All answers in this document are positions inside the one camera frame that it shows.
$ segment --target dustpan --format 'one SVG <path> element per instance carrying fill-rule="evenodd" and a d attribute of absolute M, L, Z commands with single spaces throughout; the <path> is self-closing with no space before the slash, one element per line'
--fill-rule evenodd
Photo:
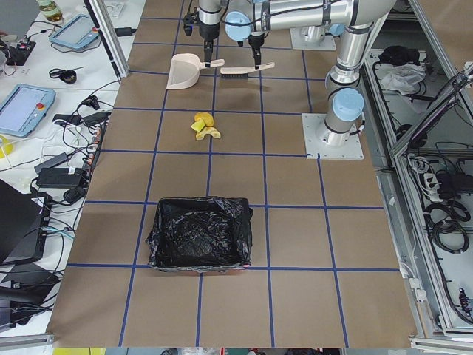
<path fill-rule="evenodd" d="M 210 63 L 211 68 L 221 67 L 225 64 L 223 59 Z M 191 87 L 199 79 L 200 70 L 205 69 L 205 63 L 191 53 L 176 54 L 172 57 L 166 89 L 179 90 Z"/>

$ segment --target brush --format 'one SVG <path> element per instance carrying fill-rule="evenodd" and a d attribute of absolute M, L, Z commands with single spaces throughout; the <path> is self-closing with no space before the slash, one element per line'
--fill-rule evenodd
<path fill-rule="evenodd" d="M 274 68 L 275 63 L 262 64 L 255 69 L 254 67 L 222 67 L 220 68 L 220 77 L 222 79 L 248 79 L 248 75 L 252 72 L 259 72 L 261 70 Z"/>

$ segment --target bottle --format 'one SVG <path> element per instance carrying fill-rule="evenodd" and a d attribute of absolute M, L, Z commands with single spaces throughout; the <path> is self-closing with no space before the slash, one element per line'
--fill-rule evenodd
<path fill-rule="evenodd" d="M 46 20 L 58 22 L 62 20 L 62 12 L 59 6 L 53 0 L 36 0 L 39 4 L 39 10 L 46 17 Z"/>

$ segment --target yellow object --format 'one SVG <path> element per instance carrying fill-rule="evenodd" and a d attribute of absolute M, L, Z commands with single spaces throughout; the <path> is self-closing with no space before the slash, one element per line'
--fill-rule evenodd
<path fill-rule="evenodd" d="M 202 131 L 202 129 L 205 127 L 205 122 L 203 120 L 198 120 L 198 121 L 195 121 L 191 128 L 195 131 L 195 132 L 200 132 Z"/>
<path fill-rule="evenodd" d="M 202 120 L 205 122 L 206 127 L 213 127 L 214 126 L 214 118 L 208 112 L 198 112 L 194 116 L 194 121 L 198 122 Z"/>
<path fill-rule="evenodd" d="M 3 135 L 0 135 L 0 159 L 5 158 L 13 150 L 13 145 Z"/>
<path fill-rule="evenodd" d="M 196 133 L 195 139 L 201 141 L 206 135 L 211 135 L 212 138 L 219 139 L 221 137 L 220 132 L 215 127 L 206 127 L 202 131 Z"/>
<path fill-rule="evenodd" d="M 105 355 L 105 348 L 56 348 L 53 355 Z"/>

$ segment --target black spring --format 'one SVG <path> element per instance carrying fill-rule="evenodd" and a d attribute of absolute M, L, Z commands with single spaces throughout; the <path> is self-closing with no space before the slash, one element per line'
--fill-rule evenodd
<path fill-rule="evenodd" d="M 459 291 L 460 295 L 458 296 L 458 299 L 460 300 L 461 309 L 463 309 L 463 312 L 465 312 L 468 317 L 471 317 L 472 304 L 470 303 L 470 299 L 466 296 L 464 289 L 460 288 Z"/>

